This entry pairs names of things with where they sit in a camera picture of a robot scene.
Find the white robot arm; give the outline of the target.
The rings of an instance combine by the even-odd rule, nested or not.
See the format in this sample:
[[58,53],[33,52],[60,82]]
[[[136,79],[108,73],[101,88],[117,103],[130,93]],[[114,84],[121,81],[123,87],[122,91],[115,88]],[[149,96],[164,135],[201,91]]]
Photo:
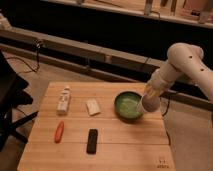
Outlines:
[[147,82],[148,98],[159,97],[182,75],[187,75],[213,103],[213,70],[203,62],[203,49],[187,43],[175,43],[167,51],[168,59]]

